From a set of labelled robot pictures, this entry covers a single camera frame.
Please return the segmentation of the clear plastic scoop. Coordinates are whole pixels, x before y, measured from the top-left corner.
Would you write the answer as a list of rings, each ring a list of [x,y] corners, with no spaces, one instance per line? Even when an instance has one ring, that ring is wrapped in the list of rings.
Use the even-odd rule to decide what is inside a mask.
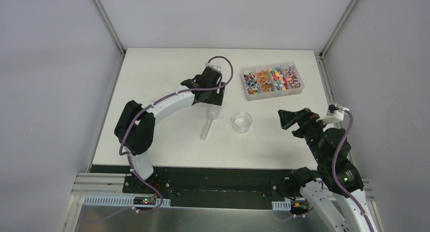
[[[208,105],[206,109],[206,122],[200,135],[200,140],[205,141],[214,120],[218,119],[222,107],[217,105]]]

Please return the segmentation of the clear plastic round jar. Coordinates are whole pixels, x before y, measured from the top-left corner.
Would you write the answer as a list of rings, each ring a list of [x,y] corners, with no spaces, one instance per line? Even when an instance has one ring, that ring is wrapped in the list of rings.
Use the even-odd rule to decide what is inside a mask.
[[[244,134],[250,130],[252,121],[248,112],[238,112],[232,118],[232,125],[237,133]]]

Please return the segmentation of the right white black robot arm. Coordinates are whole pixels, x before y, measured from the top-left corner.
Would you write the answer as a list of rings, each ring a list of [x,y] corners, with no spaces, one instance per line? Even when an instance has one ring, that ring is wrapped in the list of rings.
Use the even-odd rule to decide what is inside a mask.
[[[347,158],[351,151],[347,137],[354,121],[351,111],[330,104],[325,117],[309,108],[296,112],[278,110],[278,116],[284,130],[298,125],[292,135],[306,141],[317,169],[294,170],[276,191],[290,200],[305,198],[330,231],[377,231],[363,180]]]

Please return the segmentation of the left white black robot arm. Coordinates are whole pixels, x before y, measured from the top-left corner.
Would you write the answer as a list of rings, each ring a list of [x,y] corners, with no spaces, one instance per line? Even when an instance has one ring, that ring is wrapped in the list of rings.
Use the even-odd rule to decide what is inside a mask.
[[[205,139],[222,108],[225,91],[222,84],[222,73],[208,65],[201,74],[184,80],[172,93],[154,103],[149,102],[147,106],[134,100],[126,103],[114,134],[122,146],[120,153],[128,156],[132,172],[139,175],[135,187],[141,193],[150,193],[155,186],[155,180],[150,177],[154,168],[149,155],[155,125],[178,110],[199,103],[206,104],[207,121],[201,134]]]

